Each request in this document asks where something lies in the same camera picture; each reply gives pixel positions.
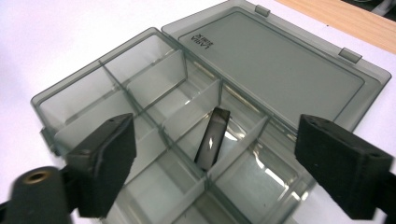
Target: plastic storage box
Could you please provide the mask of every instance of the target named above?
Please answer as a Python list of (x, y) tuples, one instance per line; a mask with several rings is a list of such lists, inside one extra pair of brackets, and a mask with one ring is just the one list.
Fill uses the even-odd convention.
[[(315, 180), (293, 155), (301, 114), (353, 130), (390, 74), (245, 1), (150, 28), (32, 100), (65, 155), (134, 113), (137, 157), (104, 223), (279, 223)], [(193, 162), (219, 106), (218, 162)]]

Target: smoky gray plastic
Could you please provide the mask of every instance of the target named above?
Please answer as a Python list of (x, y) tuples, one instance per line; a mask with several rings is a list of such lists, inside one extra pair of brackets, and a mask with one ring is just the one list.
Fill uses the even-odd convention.
[(390, 73), (270, 9), (228, 1), (163, 31), (292, 128), (301, 114), (312, 114), (353, 130)]
[[(134, 113), (137, 157), (103, 223), (282, 223), (315, 180), (293, 155), (300, 113), (353, 129), (390, 74), (229, 1), (134, 37), (32, 100), (65, 155)], [(217, 163), (193, 159), (213, 109), (231, 111)]]

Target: plastic divider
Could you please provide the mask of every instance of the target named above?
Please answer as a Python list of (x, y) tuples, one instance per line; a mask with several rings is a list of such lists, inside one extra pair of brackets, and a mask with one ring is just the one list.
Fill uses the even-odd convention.
[(155, 159), (157, 159), (166, 150), (166, 145), (160, 137), (158, 129), (153, 129), (145, 137), (136, 143), (137, 157), (134, 159), (134, 164), (131, 172), (125, 180), (127, 184), (147, 166), (149, 166)]
[(216, 80), (163, 123), (165, 133), (176, 141), (218, 104), (219, 81)]
[(190, 191), (181, 199), (166, 217), (159, 224), (173, 223), (197, 198), (205, 191), (205, 179), (202, 178)]
[(115, 78), (123, 83), (140, 71), (162, 60), (173, 49), (157, 35), (151, 35), (106, 63)]
[(264, 117), (257, 125), (241, 140), (233, 149), (221, 160), (219, 160), (210, 170), (207, 175), (212, 180), (217, 180), (219, 176), (252, 144), (262, 131), (267, 117)]
[(126, 89), (142, 108), (146, 108), (186, 78), (184, 55), (178, 50), (142, 74), (136, 75)]

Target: transparent plastic organizer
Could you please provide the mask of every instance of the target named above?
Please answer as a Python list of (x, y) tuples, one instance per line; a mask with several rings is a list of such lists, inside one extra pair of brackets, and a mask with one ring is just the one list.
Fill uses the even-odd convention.
[[(103, 223), (282, 223), (315, 185), (293, 154), (299, 115), (352, 130), (389, 79), (354, 52), (235, 0), (163, 33), (148, 29), (32, 105), (60, 156), (105, 120), (134, 114), (137, 157)], [(193, 160), (216, 106), (231, 118), (204, 173)]]
[[(276, 142), (282, 140), (262, 143), (271, 128), (287, 128), (155, 29), (40, 93), (33, 104), (61, 155), (106, 119), (134, 113), (137, 157), (104, 223), (283, 220), (314, 184), (290, 154), (293, 132), (280, 133), (288, 147)], [(193, 159), (216, 106), (232, 114), (219, 160), (205, 174)]]

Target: lid latch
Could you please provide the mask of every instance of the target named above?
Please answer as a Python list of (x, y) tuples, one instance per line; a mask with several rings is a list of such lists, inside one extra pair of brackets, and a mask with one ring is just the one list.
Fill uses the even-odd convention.
[(341, 49), (338, 55), (340, 55), (341, 57), (347, 59), (352, 63), (357, 63), (361, 59), (361, 55), (347, 48)]

